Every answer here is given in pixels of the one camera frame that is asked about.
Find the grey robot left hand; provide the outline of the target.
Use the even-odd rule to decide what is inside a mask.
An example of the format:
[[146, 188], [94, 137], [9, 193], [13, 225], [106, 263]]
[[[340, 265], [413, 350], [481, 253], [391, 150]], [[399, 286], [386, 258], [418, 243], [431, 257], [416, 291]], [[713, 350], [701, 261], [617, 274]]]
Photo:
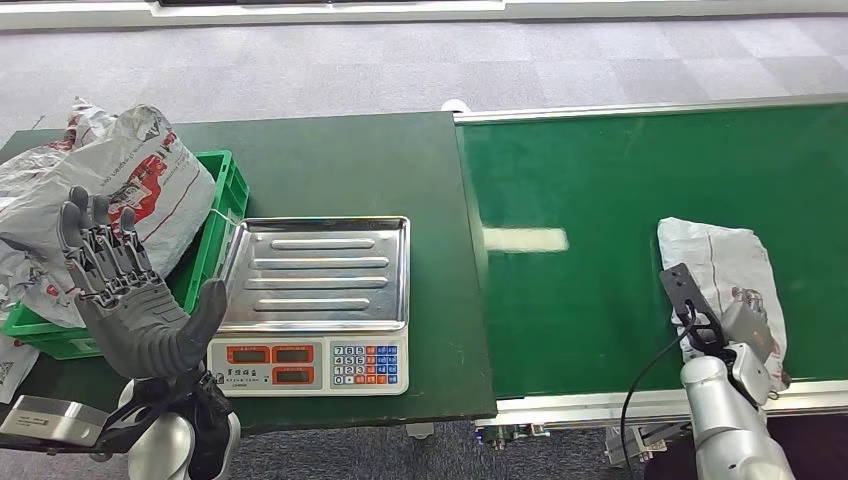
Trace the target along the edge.
[[128, 379], [168, 378], [200, 366], [227, 309], [224, 281], [207, 280], [186, 313], [153, 268], [125, 208], [108, 222], [109, 200], [81, 186], [60, 208], [57, 235], [74, 303], [110, 366]]

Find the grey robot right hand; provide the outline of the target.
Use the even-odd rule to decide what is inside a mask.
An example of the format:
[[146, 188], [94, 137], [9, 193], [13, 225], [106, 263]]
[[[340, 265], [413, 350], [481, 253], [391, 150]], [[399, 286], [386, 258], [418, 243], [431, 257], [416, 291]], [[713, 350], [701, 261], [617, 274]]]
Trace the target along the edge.
[[747, 344], [755, 356], [765, 363], [775, 346], [768, 325], [764, 299], [754, 289], [733, 287], [732, 301], [723, 311], [720, 324], [730, 341]]

